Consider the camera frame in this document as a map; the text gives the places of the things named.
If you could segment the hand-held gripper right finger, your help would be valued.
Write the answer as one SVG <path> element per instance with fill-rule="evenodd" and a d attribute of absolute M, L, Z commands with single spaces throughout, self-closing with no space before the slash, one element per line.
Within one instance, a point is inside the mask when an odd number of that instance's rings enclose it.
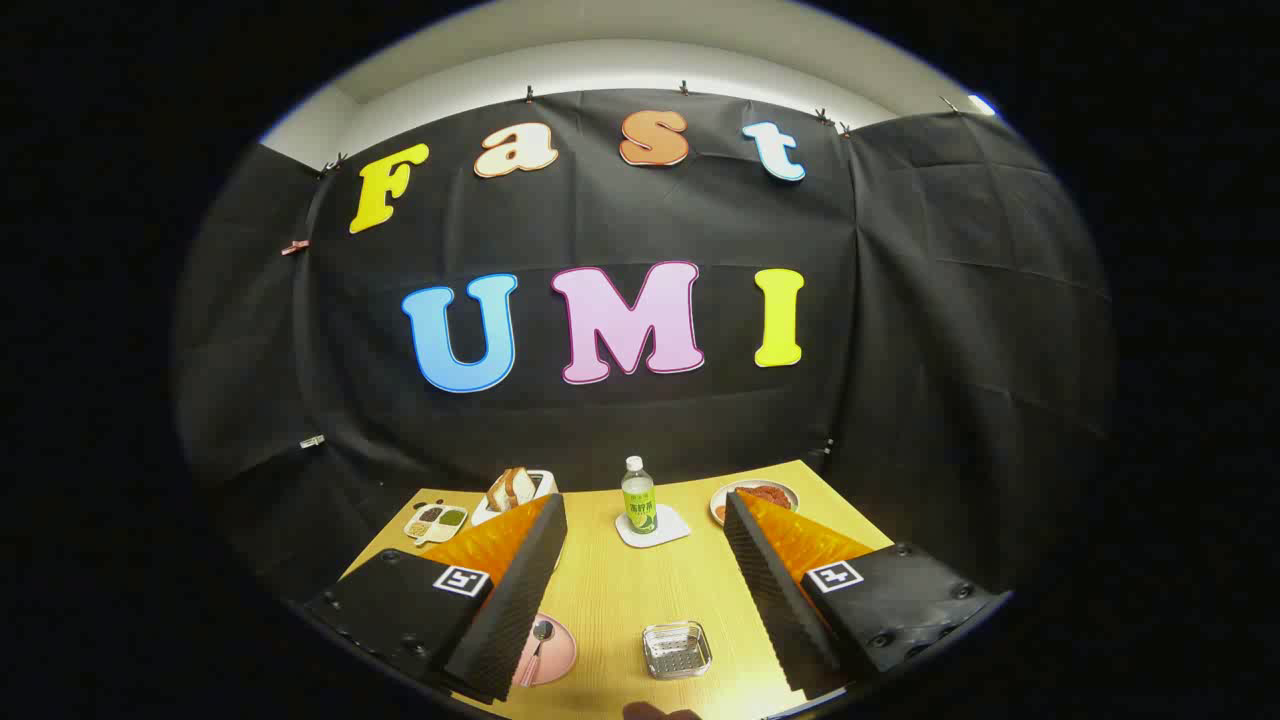
<path fill-rule="evenodd" d="M 808 696 L 925 664 L 1010 598 L 918 544 L 872 550 L 739 489 L 723 525 L 786 682 Z"/>

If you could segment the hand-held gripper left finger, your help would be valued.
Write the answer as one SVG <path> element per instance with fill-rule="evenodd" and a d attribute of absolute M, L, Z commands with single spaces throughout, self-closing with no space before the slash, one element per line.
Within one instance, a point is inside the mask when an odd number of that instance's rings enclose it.
<path fill-rule="evenodd" d="M 429 551 L 381 550 L 305 607 L 417 683 L 506 700 L 566 536 L 548 495 Z"/>

